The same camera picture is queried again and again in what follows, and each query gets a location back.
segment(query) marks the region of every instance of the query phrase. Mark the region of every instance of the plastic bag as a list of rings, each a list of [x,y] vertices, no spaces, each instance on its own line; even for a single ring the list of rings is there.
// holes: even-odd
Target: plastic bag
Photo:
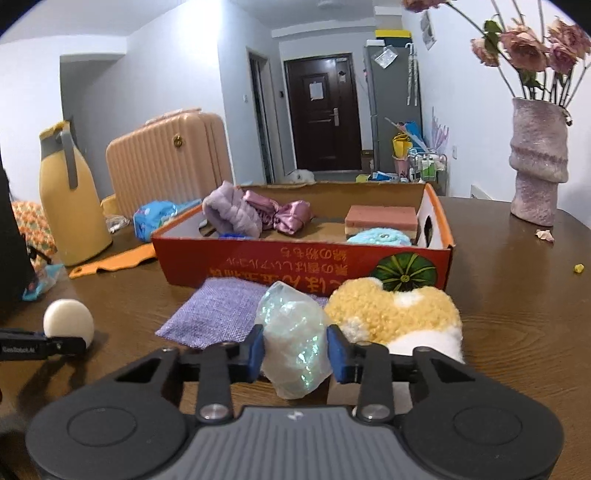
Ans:
[[[172,202],[152,202],[134,213],[135,236],[149,243],[152,233],[185,210],[200,205],[201,200],[177,205]]]
[[[56,283],[60,273],[64,270],[63,264],[47,265],[37,273],[37,278],[22,294],[24,301],[36,301],[45,292],[49,291]]]
[[[285,400],[303,398],[332,373],[326,328],[330,319],[308,295],[276,282],[256,311],[265,327],[262,370]]]

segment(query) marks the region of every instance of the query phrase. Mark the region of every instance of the table surface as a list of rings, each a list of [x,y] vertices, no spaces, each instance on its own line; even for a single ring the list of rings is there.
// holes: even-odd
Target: table surface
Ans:
[[[591,478],[591,231],[559,212],[555,244],[535,237],[536,226],[509,214],[509,204],[443,199],[457,249],[447,292],[464,322],[466,360],[476,369],[550,407],[565,434],[554,480]],[[135,246],[121,232],[107,254]],[[576,264],[589,271],[573,273]],[[22,480],[37,479],[24,430],[48,402],[163,346],[154,332],[191,296],[166,282],[157,262],[133,270],[60,281],[36,304],[2,327],[40,330],[45,308],[59,298],[84,302],[95,317],[96,340],[87,357],[0,364],[0,458]],[[263,382],[234,385],[236,411],[244,404],[322,403],[326,389],[288,403]],[[196,387],[181,409],[191,413]]]

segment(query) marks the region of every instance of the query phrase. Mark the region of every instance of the iridescent plastic bag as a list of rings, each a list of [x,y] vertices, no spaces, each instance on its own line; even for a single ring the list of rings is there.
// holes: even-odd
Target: iridescent plastic bag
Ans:
[[[276,282],[256,311],[265,327],[262,370],[285,400],[303,398],[332,373],[326,345],[330,320],[308,295]]]

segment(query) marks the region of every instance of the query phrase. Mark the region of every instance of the green leaf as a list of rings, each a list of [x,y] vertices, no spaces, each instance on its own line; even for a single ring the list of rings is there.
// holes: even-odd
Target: green leaf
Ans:
[[[494,20],[487,20],[484,22],[484,31],[487,33],[501,33],[503,32],[501,26]]]
[[[537,80],[538,74],[536,72],[529,72],[528,70],[520,70],[519,76],[521,83],[529,88],[542,88]]]
[[[487,33],[484,37],[484,46],[486,51],[494,55],[499,54],[499,35],[496,33]]]

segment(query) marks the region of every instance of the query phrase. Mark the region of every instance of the yellow bag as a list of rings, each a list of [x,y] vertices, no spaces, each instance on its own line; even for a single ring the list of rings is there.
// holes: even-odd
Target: yellow bag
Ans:
[[[394,146],[394,156],[401,160],[406,160],[408,150],[413,147],[413,143],[410,141],[408,135],[399,134],[392,140]]]

